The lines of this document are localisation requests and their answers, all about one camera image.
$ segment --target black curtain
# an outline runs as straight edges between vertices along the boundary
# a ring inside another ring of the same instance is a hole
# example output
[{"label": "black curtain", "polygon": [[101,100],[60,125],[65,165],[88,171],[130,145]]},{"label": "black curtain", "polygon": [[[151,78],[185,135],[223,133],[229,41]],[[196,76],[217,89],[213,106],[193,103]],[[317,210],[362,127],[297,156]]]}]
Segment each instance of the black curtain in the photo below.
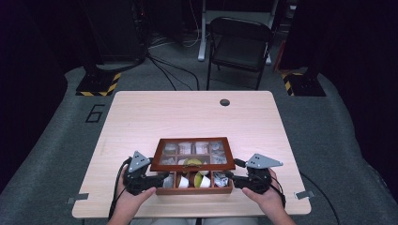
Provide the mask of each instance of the black curtain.
[{"label": "black curtain", "polygon": [[[76,26],[74,33],[66,24]],[[62,101],[68,87],[65,73],[82,65],[79,48],[68,36],[80,38],[86,54],[101,63],[78,0],[0,1],[0,191]]]},{"label": "black curtain", "polygon": [[[346,2],[300,0],[286,39],[281,68],[310,67],[333,15]],[[366,161],[398,200],[398,3],[359,1],[333,42],[320,71],[350,112]]]}]

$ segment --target black cable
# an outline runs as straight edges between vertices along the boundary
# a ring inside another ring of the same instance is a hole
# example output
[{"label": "black cable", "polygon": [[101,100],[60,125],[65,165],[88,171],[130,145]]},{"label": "black cable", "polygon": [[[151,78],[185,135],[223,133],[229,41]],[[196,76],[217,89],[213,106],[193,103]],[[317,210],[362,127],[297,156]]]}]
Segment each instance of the black cable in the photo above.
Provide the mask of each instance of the black cable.
[{"label": "black cable", "polygon": [[283,194],[283,188],[282,188],[281,183],[279,183],[279,181],[278,181],[277,179],[275,179],[273,176],[271,176],[271,178],[272,178],[274,181],[276,181],[276,183],[278,184],[279,188],[281,189],[281,193]]},{"label": "black cable", "polygon": [[333,211],[334,216],[336,217],[337,220],[337,224],[340,224],[340,219],[339,216],[337,215],[336,210],[333,207],[333,204],[331,203],[330,199],[328,198],[328,196],[325,194],[325,192],[321,189],[321,187],[319,187],[313,180],[310,179],[310,177],[308,177],[306,174],[304,174],[303,172],[299,171],[299,173],[304,176],[308,181],[310,181],[318,190],[319,192],[322,193],[322,195],[325,197],[326,201],[328,201],[328,204],[331,208],[331,210]]},{"label": "black cable", "polygon": [[281,197],[282,206],[283,206],[283,208],[285,208],[285,207],[286,207],[286,197],[284,196],[283,192],[280,192],[280,191],[279,191],[276,187],[274,187],[272,184],[269,184],[269,187],[272,188],[272,189],[274,189],[274,190],[279,194],[279,196]]},{"label": "black cable", "polygon": [[150,55],[150,57],[151,57],[153,60],[155,60],[155,61],[157,61],[157,62],[159,62],[159,63],[162,63],[162,64],[164,64],[164,65],[170,66],[170,67],[172,67],[172,68],[180,69],[180,70],[182,70],[182,71],[184,71],[184,72],[187,72],[187,73],[190,73],[190,74],[194,77],[194,79],[196,80],[196,88],[197,88],[197,90],[198,90],[198,91],[200,90],[199,80],[198,80],[197,76],[196,76],[194,73],[190,72],[189,70],[187,70],[187,69],[185,69],[185,68],[183,68],[183,67],[180,67],[180,66],[177,66],[177,65],[175,65],[175,64],[172,64],[172,63],[170,63],[170,62],[167,62],[166,60],[161,59],[161,58],[159,58],[159,57],[157,57],[157,56],[152,56],[152,55]]},{"label": "black cable", "polygon": [[120,174],[122,173],[124,166],[131,163],[131,160],[132,160],[131,157],[129,157],[128,159],[126,159],[126,160],[122,163],[122,165],[120,166],[119,171],[117,172],[117,177],[116,177],[116,181],[115,181],[115,188],[114,188],[114,197],[113,197],[113,199],[112,199],[111,208],[109,209],[108,220],[110,220],[111,217],[112,217],[112,215],[114,214],[114,210],[115,210],[115,208],[116,208],[117,200],[119,200],[120,196],[122,195],[122,193],[123,193],[123,192],[125,191],[125,189],[126,189],[126,188],[124,188],[123,191],[120,192],[119,196],[116,197],[116,195],[117,195],[117,186],[118,186],[118,184],[119,184]]},{"label": "black cable", "polygon": [[164,68],[164,67],[161,67],[161,68],[162,68],[165,72],[167,72],[168,74],[170,74],[170,76],[174,77],[174,79],[176,79],[176,80],[179,81],[180,83],[182,83],[182,84],[184,84],[185,86],[187,86],[190,90],[192,90],[192,88],[191,88],[189,85],[187,85],[186,83],[182,82],[179,78],[177,78],[175,75],[173,75],[173,73],[171,73],[169,70],[167,70],[167,69]]},{"label": "black cable", "polygon": [[147,56],[147,58],[149,58],[149,60],[152,61],[152,63],[153,63],[158,69],[160,69],[161,72],[163,72],[164,76],[166,76],[167,80],[169,80],[170,84],[173,86],[174,90],[176,91],[176,87],[174,86],[172,80],[170,80],[170,78],[169,78],[169,76],[167,75],[167,73],[163,70],[163,68],[160,67],[160,66],[158,65],[158,63],[157,63],[152,57],[150,57],[149,55]]},{"label": "black cable", "polygon": [[166,41],[167,41],[167,37],[160,37],[158,39],[152,40],[149,48],[154,48],[154,47],[157,47],[158,45],[162,45],[162,44],[166,43]]}]

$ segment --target chair leg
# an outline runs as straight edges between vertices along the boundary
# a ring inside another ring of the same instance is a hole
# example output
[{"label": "chair leg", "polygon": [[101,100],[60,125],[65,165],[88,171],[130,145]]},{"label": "chair leg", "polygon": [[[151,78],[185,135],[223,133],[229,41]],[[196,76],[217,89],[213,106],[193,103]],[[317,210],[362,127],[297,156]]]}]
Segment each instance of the chair leg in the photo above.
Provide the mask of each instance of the chair leg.
[{"label": "chair leg", "polygon": [[206,90],[208,91],[208,88],[210,86],[210,72],[211,72],[211,61],[210,59],[208,60],[208,68],[207,68],[207,85],[206,85]]},{"label": "chair leg", "polygon": [[255,86],[255,90],[258,90],[258,87],[260,86],[261,78],[263,77],[263,72],[264,68],[261,68],[260,73],[258,74],[257,77],[257,85]]}]

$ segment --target black equipment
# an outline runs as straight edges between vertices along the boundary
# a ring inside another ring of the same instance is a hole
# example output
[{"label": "black equipment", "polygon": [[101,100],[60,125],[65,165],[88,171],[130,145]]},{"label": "black equipment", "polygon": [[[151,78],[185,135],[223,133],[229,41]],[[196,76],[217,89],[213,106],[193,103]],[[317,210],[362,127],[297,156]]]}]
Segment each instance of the black equipment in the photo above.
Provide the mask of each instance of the black equipment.
[{"label": "black equipment", "polygon": [[138,0],[82,0],[103,62],[144,62],[148,24]]},{"label": "black equipment", "polygon": [[169,172],[165,172],[155,176],[146,176],[146,170],[152,162],[152,157],[146,158],[139,152],[135,152],[129,167],[123,176],[123,184],[126,191],[132,195],[138,195],[143,190],[149,188],[161,188],[163,180],[169,176]]},{"label": "black equipment", "polygon": [[[114,214],[117,200],[125,190],[132,195],[138,195],[141,192],[148,190],[149,188],[161,188],[163,186],[164,179],[169,176],[170,173],[165,172],[159,175],[146,176],[146,170],[151,162],[151,157],[146,158],[138,151],[134,152],[133,157],[129,157],[123,162],[119,169],[119,172],[117,173],[114,198],[112,200],[111,208],[109,210],[108,220],[111,219],[112,215]],[[117,186],[119,183],[120,174],[125,165],[129,165],[129,167],[123,174],[123,185],[125,186],[125,188],[119,195],[117,195]]]}]

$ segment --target small item in box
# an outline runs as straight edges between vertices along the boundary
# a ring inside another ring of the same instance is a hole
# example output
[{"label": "small item in box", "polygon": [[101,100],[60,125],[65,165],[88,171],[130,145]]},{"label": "small item in box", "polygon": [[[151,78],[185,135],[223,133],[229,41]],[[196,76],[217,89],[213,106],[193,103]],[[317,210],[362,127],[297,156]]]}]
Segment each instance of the small item in box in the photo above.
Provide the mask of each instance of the small item in box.
[{"label": "small item in box", "polygon": [[202,165],[202,161],[200,159],[197,158],[187,158],[184,160],[184,163],[182,165],[184,166],[198,166],[200,167],[200,165]]},{"label": "small item in box", "polygon": [[210,147],[211,147],[211,153],[219,154],[224,152],[222,142],[220,141],[211,142]]},{"label": "small item in box", "polygon": [[214,155],[213,156],[213,164],[226,164],[226,157],[224,155]]},{"label": "small item in box", "polygon": [[178,144],[179,154],[180,155],[190,155],[191,154],[191,143],[190,142],[181,142]]},{"label": "small item in box", "polygon": [[199,173],[202,175],[208,175],[208,171],[199,171]]},{"label": "small item in box", "polygon": [[208,142],[195,143],[196,154],[208,154]]},{"label": "small item in box", "polygon": [[184,165],[184,163],[185,163],[186,160],[187,160],[186,158],[180,159],[180,160],[178,161],[177,165]]},{"label": "small item in box", "polygon": [[161,160],[161,165],[176,165],[176,162],[173,157],[169,157]]},{"label": "small item in box", "polygon": [[167,176],[163,180],[163,188],[173,188],[173,183],[174,183],[174,178],[173,174],[170,173],[169,176]]},{"label": "small item in box", "polygon": [[188,174],[188,177],[190,179],[190,185],[195,188],[210,188],[211,186],[211,181],[210,178],[208,178],[205,175],[202,175],[199,172],[190,172]]},{"label": "small item in box", "polygon": [[164,146],[163,153],[165,155],[174,155],[176,153],[177,149],[178,149],[178,145],[176,143],[167,143]]},{"label": "small item in box", "polygon": [[176,183],[178,188],[187,188],[190,185],[190,181],[182,174],[176,177]]},{"label": "small item in box", "polygon": [[225,187],[228,185],[228,177],[223,172],[214,172],[214,184],[217,187]]}]

